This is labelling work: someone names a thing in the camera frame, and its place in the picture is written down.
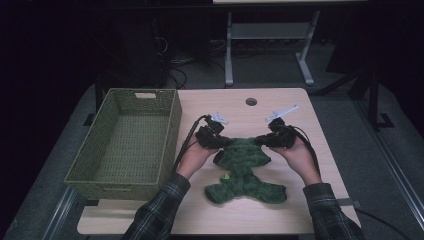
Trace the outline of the green woven basket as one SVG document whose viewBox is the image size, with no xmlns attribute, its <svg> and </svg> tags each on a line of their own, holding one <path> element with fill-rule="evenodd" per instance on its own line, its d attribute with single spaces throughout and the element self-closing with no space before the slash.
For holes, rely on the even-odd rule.
<svg viewBox="0 0 424 240">
<path fill-rule="evenodd" d="M 89 199 L 152 199 L 172 174 L 181 115 L 173 89 L 110 89 L 65 183 Z"/>
</svg>

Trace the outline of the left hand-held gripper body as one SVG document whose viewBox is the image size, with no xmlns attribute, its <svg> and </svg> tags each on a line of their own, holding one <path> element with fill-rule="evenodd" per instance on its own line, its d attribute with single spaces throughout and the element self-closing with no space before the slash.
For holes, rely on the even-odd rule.
<svg viewBox="0 0 424 240">
<path fill-rule="evenodd" d="M 206 125 L 201 126 L 195 134 L 198 143 L 204 148 L 218 149 L 217 144 L 223 143 L 220 141 L 220 133 L 224 130 L 228 121 L 218 112 L 205 116 L 205 121 Z"/>
</svg>

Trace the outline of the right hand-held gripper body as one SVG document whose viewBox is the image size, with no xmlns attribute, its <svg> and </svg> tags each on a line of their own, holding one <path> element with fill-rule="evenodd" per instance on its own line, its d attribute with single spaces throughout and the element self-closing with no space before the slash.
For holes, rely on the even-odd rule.
<svg viewBox="0 0 424 240">
<path fill-rule="evenodd" d="M 273 111 L 272 114 L 266 118 L 268 128 L 271 130 L 264 140 L 267 147 L 291 148 L 294 145 L 296 131 L 292 126 L 285 124 L 283 116 L 298 108 L 298 105 L 293 105 L 287 109 Z"/>
</svg>

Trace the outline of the black metal post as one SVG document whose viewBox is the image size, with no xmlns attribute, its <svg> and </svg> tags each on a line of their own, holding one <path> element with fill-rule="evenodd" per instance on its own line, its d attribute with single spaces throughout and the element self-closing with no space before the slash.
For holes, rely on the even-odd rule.
<svg viewBox="0 0 424 240">
<path fill-rule="evenodd" d="M 103 102 L 103 95 L 104 95 L 104 91 L 102 88 L 102 81 L 101 81 L 101 77 L 98 76 L 95 79 L 95 83 L 94 83 L 94 90 L 95 90 L 95 112 L 94 113 L 90 113 L 85 121 L 84 121 L 84 126 L 91 126 L 95 116 L 97 115 L 101 104 Z"/>
</svg>

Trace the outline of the green fleece garment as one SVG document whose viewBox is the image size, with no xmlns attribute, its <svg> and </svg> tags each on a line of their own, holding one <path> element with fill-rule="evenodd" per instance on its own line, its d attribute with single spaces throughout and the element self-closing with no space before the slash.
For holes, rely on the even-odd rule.
<svg viewBox="0 0 424 240">
<path fill-rule="evenodd" d="M 252 138 L 232 138 L 216 154 L 213 163 L 227 173 L 218 184 L 205 187 L 205 195 L 214 204 L 223 204 L 239 197 L 250 197 L 266 204 L 281 204 L 287 200 L 286 187 L 262 181 L 254 167 L 268 164 L 271 158 Z"/>
</svg>

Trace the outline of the person's right hand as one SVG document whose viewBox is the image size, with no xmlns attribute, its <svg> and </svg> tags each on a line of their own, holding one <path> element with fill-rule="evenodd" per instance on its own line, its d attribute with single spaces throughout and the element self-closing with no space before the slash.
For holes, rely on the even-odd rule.
<svg viewBox="0 0 424 240">
<path fill-rule="evenodd" d="M 271 150 L 287 161 L 289 167 L 300 176 L 306 186 L 322 182 L 311 153 L 299 137 L 295 139 L 291 148 L 271 147 Z"/>
</svg>

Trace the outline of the grey tape strip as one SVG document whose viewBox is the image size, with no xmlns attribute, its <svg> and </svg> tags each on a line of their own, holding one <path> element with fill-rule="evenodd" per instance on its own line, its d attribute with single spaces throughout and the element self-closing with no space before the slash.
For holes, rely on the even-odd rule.
<svg viewBox="0 0 424 240">
<path fill-rule="evenodd" d="M 360 208 L 361 203 L 356 200 L 352 200 L 351 198 L 340 198 L 337 199 L 337 202 L 340 206 L 353 206 L 354 208 Z"/>
</svg>

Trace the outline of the black metal stand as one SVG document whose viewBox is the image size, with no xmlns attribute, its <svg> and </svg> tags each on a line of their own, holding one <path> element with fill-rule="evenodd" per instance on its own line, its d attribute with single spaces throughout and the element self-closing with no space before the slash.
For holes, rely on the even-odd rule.
<svg viewBox="0 0 424 240">
<path fill-rule="evenodd" d="M 310 96 L 327 95 L 349 82 L 353 83 L 352 87 L 348 91 L 350 99 L 361 100 L 365 94 L 368 94 L 367 119 L 371 126 L 376 131 L 380 128 L 393 128 L 394 124 L 389 116 L 386 113 L 378 112 L 380 81 L 378 71 L 373 66 L 361 67 L 328 86 L 310 93 Z"/>
</svg>

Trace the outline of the metal floor rail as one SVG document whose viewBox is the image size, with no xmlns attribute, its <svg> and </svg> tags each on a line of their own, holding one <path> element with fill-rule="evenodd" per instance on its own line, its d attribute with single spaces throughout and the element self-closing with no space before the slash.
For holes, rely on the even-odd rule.
<svg viewBox="0 0 424 240">
<path fill-rule="evenodd" d="M 53 215 L 44 231 L 42 240 L 56 240 L 66 221 L 76 198 L 76 191 L 71 187 L 66 187 L 61 195 Z"/>
<path fill-rule="evenodd" d="M 409 209 L 411 210 L 415 220 L 424 232 L 424 201 L 418 196 L 417 192 L 413 188 L 409 179 L 405 175 L 401 166 L 397 162 L 397 159 L 393 152 L 389 149 L 386 141 L 384 140 L 379 128 L 372 125 L 368 119 L 367 110 L 361 102 L 354 101 L 353 105 L 364 122 L 367 131 L 374 139 L 378 146 L 379 151 L 382 153 L 385 164 L 387 165 L 388 171 L 390 172 L 393 180 L 395 181 L 399 191 L 405 199 Z"/>
</svg>

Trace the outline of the person's left hand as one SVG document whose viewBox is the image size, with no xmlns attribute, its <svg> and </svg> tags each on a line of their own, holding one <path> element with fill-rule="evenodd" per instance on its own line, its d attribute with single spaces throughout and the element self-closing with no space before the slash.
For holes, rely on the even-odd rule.
<svg viewBox="0 0 424 240">
<path fill-rule="evenodd" d="M 203 148 L 197 142 L 197 138 L 192 136 L 176 172 L 189 180 L 196 171 L 202 168 L 208 158 L 216 152 L 217 149 Z"/>
</svg>

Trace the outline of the grey metal table frame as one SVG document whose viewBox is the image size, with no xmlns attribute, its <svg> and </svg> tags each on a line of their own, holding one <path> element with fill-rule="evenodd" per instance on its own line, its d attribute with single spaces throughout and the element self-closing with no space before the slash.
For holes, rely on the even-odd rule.
<svg viewBox="0 0 424 240">
<path fill-rule="evenodd" d="M 303 40 L 304 47 L 295 54 L 305 83 L 313 86 L 315 81 L 306 62 L 306 57 L 320 16 L 315 11 L 309 22 L 293 23 L 234 23 L 232 13 L 227 14 L 226 54 L 224 58 L 225 85 L 232 86 L 232 41 L 233 40 Z"/>
</svg>

